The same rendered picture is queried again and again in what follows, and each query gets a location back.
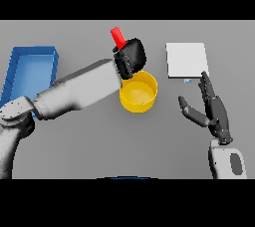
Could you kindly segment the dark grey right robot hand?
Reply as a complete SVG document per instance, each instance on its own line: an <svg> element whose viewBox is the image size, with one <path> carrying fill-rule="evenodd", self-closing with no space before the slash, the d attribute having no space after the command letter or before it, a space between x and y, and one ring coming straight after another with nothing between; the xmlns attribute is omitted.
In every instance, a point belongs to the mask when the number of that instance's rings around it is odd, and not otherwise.
<svg viewBox="0 0 255 227"><path fill-rule="evenodd" d="M211 81L205 71L201 73L198 84L204 102L205 113L191 107L183 96L178 97L182 114L201 127L207 127L216 137L220 145L227 145L233 141L229 131L227 110L223 101L213 90Z"/></svg>

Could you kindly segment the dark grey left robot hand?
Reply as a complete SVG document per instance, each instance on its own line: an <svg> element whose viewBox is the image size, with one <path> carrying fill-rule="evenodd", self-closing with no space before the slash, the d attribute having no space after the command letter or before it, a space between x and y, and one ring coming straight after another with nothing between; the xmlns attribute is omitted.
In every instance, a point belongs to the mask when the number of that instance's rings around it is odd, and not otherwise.
<svg viewBox="0 0 255 227"><path fill-rule="evenodd" d="M114 60L123 80L128 80L139 72L146 63L146 55L140 39L127 40L127 43L119 50L113 48Z"/></svg>

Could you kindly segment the red beaker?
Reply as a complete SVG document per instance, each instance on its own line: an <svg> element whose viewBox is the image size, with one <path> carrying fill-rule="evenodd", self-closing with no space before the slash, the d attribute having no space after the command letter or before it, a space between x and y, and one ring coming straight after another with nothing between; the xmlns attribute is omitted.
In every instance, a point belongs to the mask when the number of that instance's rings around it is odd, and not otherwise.
<svg viewBox="0 0 255 227"><path fill-rule="evenodd" d="M119 27L114 27L111 29L112 37L116 43L117 48L120 50L122 49L125 44L127 43L127 40L122 32L122 30Z"/></svg>

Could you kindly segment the yellow bowl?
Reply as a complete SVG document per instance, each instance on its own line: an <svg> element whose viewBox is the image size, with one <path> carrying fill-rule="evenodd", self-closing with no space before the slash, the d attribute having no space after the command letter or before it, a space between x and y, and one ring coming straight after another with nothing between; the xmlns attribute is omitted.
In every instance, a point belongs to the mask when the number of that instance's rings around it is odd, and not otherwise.
<svg viewBox="0 0 255 227"><path fill-rule="evenodd" d="M150 110L156 96L157 81L147 71L139 71L131 79L122 80L120 102L133 114L142 114Z"/></svg>

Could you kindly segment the pale square measuring scale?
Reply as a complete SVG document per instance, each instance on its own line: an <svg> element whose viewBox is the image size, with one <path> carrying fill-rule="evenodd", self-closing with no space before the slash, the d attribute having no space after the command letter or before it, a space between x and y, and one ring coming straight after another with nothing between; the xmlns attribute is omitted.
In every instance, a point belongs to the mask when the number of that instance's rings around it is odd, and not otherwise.
<svg viewBox="0 0 255 227"><path fill-rule="evenodd" d="M167 74L170 79L199 79L209 74L203 43L166 43Z"/></svg>

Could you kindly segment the blue tray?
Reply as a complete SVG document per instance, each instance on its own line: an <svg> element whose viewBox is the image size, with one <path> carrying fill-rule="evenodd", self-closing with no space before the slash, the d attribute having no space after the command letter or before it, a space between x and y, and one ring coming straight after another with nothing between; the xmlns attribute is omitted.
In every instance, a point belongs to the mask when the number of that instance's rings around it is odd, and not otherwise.
<svg viewBox="0 0 255 227"><path fill-rule="evenodd" d="M45 93L56 80L59 55L55 46L13 47L0 97L0 120L14 121L31 113L44 119Z"/></svg>

